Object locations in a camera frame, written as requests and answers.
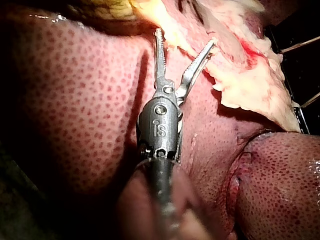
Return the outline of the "left arm instrument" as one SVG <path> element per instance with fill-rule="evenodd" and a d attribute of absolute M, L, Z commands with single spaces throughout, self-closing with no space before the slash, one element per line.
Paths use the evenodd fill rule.
<path fill-rule="evenodd" d="M 144 105 L 136 121 L 141 161 L 155 158 L 181 163 L 182 116 L 175 83 L 169 79 L 157 81 L 152 98 Z"/>

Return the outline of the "left arm instrument jaw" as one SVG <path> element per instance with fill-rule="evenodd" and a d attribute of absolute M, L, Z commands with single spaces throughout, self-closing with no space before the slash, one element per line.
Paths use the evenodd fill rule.
<path fill-rule="evenodd" d="M 211 51 L 215 46 L 216 42 L 214 40 L 209 40 L 193 62 L 183 72 L 180 86 L 175 91 L 177 98 L 187 98 L 198 76 L 210 60 L 212 56 Z"/>
<path fill-rule="evenodd" d="M 166 59 L 164 49 L 164 36 L 161 28 L 156 28 L 154 32 L 154 87 L 166 75 Z"/>

